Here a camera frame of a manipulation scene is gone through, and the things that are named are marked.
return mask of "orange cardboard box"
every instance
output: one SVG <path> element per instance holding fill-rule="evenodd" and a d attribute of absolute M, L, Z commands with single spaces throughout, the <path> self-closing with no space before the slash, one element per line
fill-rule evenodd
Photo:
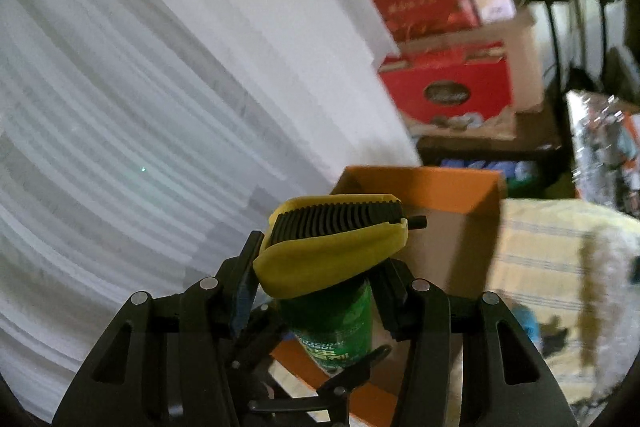
<path fill-rule="evenodd" d="M 414 277 L 428 279 L 450 295 L 477 297 L 483 292 L 505 193 L 500 174 L 428 167 L 347 167 L 333 193 L 393 194 L 408 215 L 426 214 L 427 228 L 409 234 L 397 259 L 408 264 Z M 395 343 L 377 318 L 373 330 L 374 347 L 391 344 L 394 349 L 374 368 L 370 383 L 353 393 L 351 415 L 365 425 L 388 427 L 409 342 Z M 297 341 L 281 343 L 272 355 L 309 387 L 317 388 L 327 379 Z"/>

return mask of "green object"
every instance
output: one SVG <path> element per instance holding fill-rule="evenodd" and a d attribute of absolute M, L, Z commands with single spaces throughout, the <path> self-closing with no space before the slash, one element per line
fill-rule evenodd
<path fill-rule="evenodd" d="M 331 373 L 371 351 L 371 288 L 356 277 L 294 299 L 280 314 L 309 356 Z"/>

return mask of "yellow fabric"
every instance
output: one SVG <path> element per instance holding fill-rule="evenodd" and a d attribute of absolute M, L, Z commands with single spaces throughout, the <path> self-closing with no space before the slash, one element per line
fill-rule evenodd
<path fill-rule="evenodd" d="M 384 261 L 406 244 L 407 220 L 381 223 L 324 237 L 295 239 L 269 246 L 280 214 L 323 203 L 399 201 L 390 194 L 336 194 L 289 200 L 269 218 L 269 230 L 254 261 L 255 274 L 268 295 L 292 299 L 350 279 Z"/>
<path fill-rule="evenodd" d="M 581 339 L 595 327 L 582 301 L 585 238 L 602 226 L 640 233 L 640 222 L 580 200 L 506 200 L 488 287 L 533 310 L 541 325 L 570 328 L 567 346 L 546 359 L 569 403 L 591 396 L 594 369 Z"/>

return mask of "curtain fold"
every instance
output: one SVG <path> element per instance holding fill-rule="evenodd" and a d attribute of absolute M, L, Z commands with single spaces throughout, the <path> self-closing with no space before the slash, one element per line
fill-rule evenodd
<path fill-rule="evenodd" d="M 178 293 L 348 164 L 418 164 L 370 0 L 0 0 L 0 371 L 51 420 L 133 292 Z"/>

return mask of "fluffy fabric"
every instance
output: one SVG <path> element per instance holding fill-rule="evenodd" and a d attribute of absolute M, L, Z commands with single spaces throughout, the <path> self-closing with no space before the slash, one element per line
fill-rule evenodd
<path fill-rule="evenodd" d="M 593 401 L 612 393 L 640 349 L 640 285 L 632 282 L 639 253 L 640 238 L 618 227 L 596 230 L 586 244 L 586 313 L 597 322 L 597 335 L 586 343 L 596 370 Z"/>

